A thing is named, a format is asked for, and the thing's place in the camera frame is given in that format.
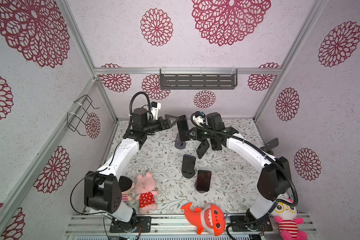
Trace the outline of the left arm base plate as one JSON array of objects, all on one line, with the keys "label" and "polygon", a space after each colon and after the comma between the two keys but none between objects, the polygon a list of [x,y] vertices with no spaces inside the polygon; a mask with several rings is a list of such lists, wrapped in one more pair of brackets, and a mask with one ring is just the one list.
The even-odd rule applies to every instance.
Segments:
[{"label": "left arm base plate", "polygon": [[152,217],[132,216],[129,222],[112,220],[110,233],[149,233],[151,231]]}]

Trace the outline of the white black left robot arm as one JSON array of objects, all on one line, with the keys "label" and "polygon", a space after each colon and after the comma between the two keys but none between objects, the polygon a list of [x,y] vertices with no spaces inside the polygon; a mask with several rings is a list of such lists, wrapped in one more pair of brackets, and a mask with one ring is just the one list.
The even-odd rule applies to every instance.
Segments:
[{"label": "white black left robot arm", "polygon": [[89,171],[84,178],[84,204],[105,212],[113,219],[128,223],[136,211],[122,201],[119,179],[125,167],[138,153],[148,135],[172,128],[179,117],[156,117],[145,108],[137,108],[130,114],[130,122],[122,141],[113,156],[97,171]]}]

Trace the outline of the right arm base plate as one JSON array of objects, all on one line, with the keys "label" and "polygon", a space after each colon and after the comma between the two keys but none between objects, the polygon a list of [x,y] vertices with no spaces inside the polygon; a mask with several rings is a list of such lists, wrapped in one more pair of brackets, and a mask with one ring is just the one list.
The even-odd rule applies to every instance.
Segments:
[{"label": "right arm base plate", "polygon": [[247,215],[232,215],[229,217],[233,232],[271,232],[273,227],[269,216],[258,220]]}]

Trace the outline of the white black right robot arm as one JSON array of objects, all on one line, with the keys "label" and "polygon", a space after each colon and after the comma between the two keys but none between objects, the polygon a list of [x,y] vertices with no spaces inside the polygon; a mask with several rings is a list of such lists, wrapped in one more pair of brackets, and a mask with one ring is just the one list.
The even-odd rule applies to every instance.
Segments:
[{"label": "white black right robot arm", "polygon": [[254,220],[265,218],[278,203],[295,207],[298,203],[296,187],[292,182],[290,165],[287,159],[276,158],[247,141],[236,129],[226,128],[220,114],[204,115],[195,112],[191,115],[192,129],[179,127],[181,135],[187,139],[207,142],[214,149],[224,146],[233,150],[250,163],[260,174],[258,196],[248,210]]}]

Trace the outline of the blue-edged black phone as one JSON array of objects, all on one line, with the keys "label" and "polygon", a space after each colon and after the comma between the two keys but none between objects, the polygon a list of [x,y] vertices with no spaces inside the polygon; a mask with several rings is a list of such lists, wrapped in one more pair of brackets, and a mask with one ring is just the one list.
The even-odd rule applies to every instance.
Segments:
[{"label": "blue-edged black phone", "polygon": [[179,119],[177,121],[177,126],[178,126],[180,141],[181,142],[189,141],[190,140],[188,134],[189,126],[186,115],[179,116]]}]

